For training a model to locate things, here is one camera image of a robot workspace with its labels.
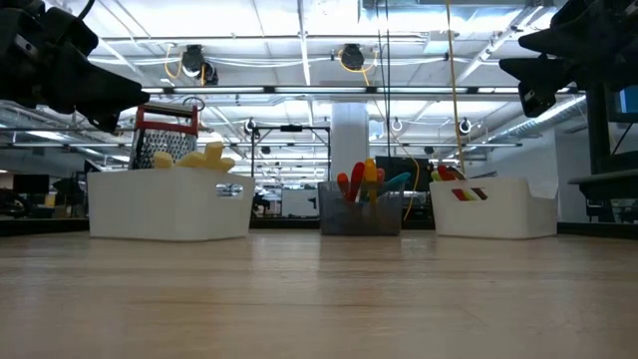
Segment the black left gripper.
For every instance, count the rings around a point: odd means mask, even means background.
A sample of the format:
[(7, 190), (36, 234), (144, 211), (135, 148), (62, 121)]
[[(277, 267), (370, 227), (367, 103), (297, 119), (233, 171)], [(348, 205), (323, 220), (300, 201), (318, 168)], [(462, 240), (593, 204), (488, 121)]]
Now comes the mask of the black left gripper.
[(147, 103), (150, 95), (135, 81), (93, 65), (88, 56), (97, 35), (84, 18), (42, 1), (1, 3), (1, 98), (22, 106), (46, 105), (79, 112), (96, 129), (113, 133), (123, 110)]

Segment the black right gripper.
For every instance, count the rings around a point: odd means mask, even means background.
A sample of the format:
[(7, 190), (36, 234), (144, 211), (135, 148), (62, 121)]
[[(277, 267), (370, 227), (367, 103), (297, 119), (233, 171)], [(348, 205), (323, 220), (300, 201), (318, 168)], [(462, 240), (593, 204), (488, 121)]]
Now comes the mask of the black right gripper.
[(518, 44), (536, 58), (501, 59), (518, 79), (523, 113), (537, 118), (556, 103), (555, 94), (574, 83), (579, 90), (608, 85), (619, 91), (637, 83), (637, 3), (629, 0), (569, 0), (542, 31)]

